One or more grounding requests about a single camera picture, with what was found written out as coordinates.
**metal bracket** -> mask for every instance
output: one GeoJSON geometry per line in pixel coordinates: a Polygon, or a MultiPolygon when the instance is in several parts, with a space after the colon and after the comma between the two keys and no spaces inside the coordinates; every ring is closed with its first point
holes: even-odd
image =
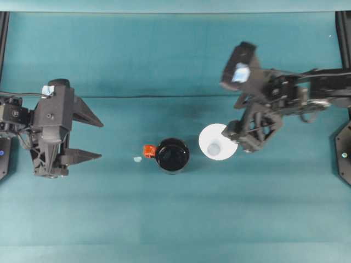
{"type": "MultiPolygon", "coordinates": [[[[335,13],[340,55],[344,69],[351,69],[351,11],[335,13]]],[[[338,172],[351,185],[351,122],[335,137],[338,172]]]]}
{"type": "MultiPolygon", "coordinates": [[[[2,68],[4,64],[9,17],[9,12],[0,12],[0,82],[2,76],[2,68]]],[[[0,179],[2,179],[8,174],[11,144],[11,138],[0,138],[0,179]]]]}
{"type": "Polygon", "coordinates": [[[351,11],[335,13],[336,32],[338,34],[343,68],[351,67],[351,11]]]}

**red object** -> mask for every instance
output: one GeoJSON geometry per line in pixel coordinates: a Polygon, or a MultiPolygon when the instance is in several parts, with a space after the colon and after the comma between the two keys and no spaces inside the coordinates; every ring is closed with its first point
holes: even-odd
{"type": "Polygon", "coordinates": [[[146,158],[155,158],[157,147],[154,145],[146,144],[144,145],[143,154],[146,158]]]}

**black cup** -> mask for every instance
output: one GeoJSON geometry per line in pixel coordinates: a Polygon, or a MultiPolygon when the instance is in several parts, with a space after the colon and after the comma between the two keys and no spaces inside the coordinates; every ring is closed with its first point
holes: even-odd
{"type": "Polygon", "coordinates": [[[180,172],[188,163],[189,157],[189,148],[185,142],[176,138],[161,141],[155,155],[158,165],[170,174],[180,172]]]}

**cable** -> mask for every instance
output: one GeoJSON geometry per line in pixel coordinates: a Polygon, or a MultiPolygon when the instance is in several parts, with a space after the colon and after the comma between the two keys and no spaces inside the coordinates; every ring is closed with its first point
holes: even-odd
{"type": "Polygon", "coordinates": [[[26,150],[31,150],[33,148],[33,146],[29,146],[23,139],[22,135],[20,133],[17,133],[17,137],[18,139],[20,139],[20,141],[22,142],[22,147],[26,150]]]}
{"type": "Polygon", "coordinates": [[[44,94],[41,94],[41,93],[0,92],[0,95],[5,95],[5,96],[20,96],[20,97],[36,96],[36,97],[45,97],[46,99],[51,97],[51,96],[49,96],[49,95],[44,95],[44,94]]]}
{"type": "Polygon", "coordinates": [[[319,78],[319,77],[341,77],[341,76],[348,76],[351,75],[350,72],[343,72],[343,73],[322,73],[322,74],[301,74],[301,73],[295,73],[293,71],[288,71],[288,70],[276,70],[273,68],[260,68],[260,67],[248,67],[250,70],[262,70],[262,71],[270,71],[270,72],[281,72],[281,73],[286,73],[286,74],[291,74],[293,76],[301,77],[301,78],[319,78]]]}
{"type": "Polygon", "coordinates": [[[317,111],[316,112],[312,112],[311,114],[312,114],[312,116],[308,119],[308,118],[306,118],[305,113],[301,113],[300,114],[300,119],[303,122],[306,122],[306,123],[313,123],[317,119],[318,112],[317,111]]]}

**teal table surface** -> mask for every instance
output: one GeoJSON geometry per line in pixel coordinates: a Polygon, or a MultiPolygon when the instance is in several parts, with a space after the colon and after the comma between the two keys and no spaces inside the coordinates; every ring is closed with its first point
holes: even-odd
{"type": "Polygon", "coordinates": [[[1,88],[71,80],[81,96],[230,94],[218,83],[234,47],[263,67],[341,67],[335,14],[92,15],[13,13],[1,88]]]}
{"type": "Polygon", "coordinates": [[[69,78],[78,95],[105,97],[84,99],[105,127],[74,123],[70,146],[103,157],[56,180],[33,176],[15,141],[0,181],[0,262],[350,262],[351,188],[333,145],[346,110],[331,107],[313,124],[286,117],[263,150],[221,162],[197,143],[208,124],[241,117],[236,95],[218,85],[235,45],[258,44],[265,67],[340,67],[333,20],[12,14],[1,89],[38,92],[69,78]],[[190,147],[183,173],[134,161],[171,136],[190,147]]]}
{"type": "Polygon", "coordinates": [[[1,10],[88,13],[273,13],[351,9],[349,0],[1,0],[1,10]]]}

